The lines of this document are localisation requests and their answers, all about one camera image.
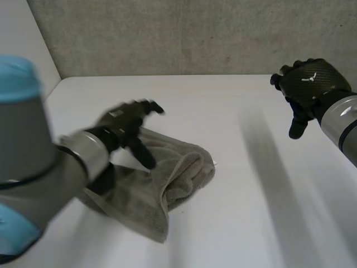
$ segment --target white logo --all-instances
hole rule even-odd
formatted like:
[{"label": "white logo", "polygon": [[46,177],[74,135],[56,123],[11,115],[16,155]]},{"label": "white logo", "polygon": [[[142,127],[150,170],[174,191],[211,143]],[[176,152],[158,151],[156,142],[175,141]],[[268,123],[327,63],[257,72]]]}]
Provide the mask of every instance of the white logo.
[{"label": "white logo", "polygon": [[301,81],[312,81],[313,82],[313,81],[315,81],[316,74],[317,73],[314,73],[314,75],[312,77],[307,78],[307,79],[303,78],[303,79],[301,79]]}]

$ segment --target robotic hand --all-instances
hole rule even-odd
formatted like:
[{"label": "robotic hand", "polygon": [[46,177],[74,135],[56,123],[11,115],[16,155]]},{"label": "robotic hand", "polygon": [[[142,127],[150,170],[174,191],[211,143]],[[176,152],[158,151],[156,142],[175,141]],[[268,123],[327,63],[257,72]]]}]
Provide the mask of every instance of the robotic hand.
[{"label": "robotic hand", "polygon": [[104,114],[97,123],[97,127],[87,130],[93,134],[102,131],[112,133],[112,142],[108,145],[109,150],[116,150],[119,147],[128,147],[133,156],[147,169],[153,169],[156,165],[155,159],[138,138],[140,126],[143,119],[151,112],[163,114],[164,110],[154,101],[142,100],[140,102],[124,103]]},{"label": "robotic hand", "polygon": [[271,85],[293,110],[290,138],[300,138],[308,121],[316,118],[323,132],[357,166],[357,94],[347,80],[324,59],[295,61],[280,72],[272,75]]},{"label": "robotic hand", "polygon": [[28,250],[54,216],[110,169],[110,153],[128,147],[148,169],[156,162],[138,138],[153,101],[123,103],[97,124],[51,141],[39,82],[26,59],[0,55],[0,264]]}]

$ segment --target gray wall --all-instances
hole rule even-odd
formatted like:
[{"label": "gray wall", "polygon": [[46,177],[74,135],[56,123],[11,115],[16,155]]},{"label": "gray wall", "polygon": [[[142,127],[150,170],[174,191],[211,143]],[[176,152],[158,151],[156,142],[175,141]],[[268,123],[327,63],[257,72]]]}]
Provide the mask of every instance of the gray wall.
[{"label": "gray wall", "polygon": [[356,0],[28,0],[62,78],[270,74],[325,58],[357,87]]}]

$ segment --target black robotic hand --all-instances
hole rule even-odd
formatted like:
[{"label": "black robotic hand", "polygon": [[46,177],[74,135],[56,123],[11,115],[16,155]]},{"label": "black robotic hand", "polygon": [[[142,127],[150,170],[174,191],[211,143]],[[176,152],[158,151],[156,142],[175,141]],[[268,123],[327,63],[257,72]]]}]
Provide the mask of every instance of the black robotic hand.
[{"label": "black robotic hand", "polygon": [[154,101],[123,103],[107,111],[97,126],[87,131],[100,136],[109,152],[128,147],[144,167],[153,169],[155,159],[138,138],[144,118],[151,112],[163,114],[164,110]]},{"label": "black robotic hand", "polygon": [[293,120],[289,137],[298,139],[302,136],[307,123],[318,117],[321,101],[328,98],[342,98],[351,92],[347,80],[324,59],[295,61],[293,67],[284,65],[282,75],[273,74],[271,85],[275,85],[285,96],[293,110]]}]

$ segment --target white wall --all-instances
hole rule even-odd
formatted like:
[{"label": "white wall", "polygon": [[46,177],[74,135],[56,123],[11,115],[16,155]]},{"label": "white wall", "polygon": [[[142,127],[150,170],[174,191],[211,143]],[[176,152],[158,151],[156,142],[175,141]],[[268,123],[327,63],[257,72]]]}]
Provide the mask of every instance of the white wall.
[{"label": "white wall", "polygon": [[45,97],[61,80],[26,0],[0,0],[0,54],[35,63]]}]

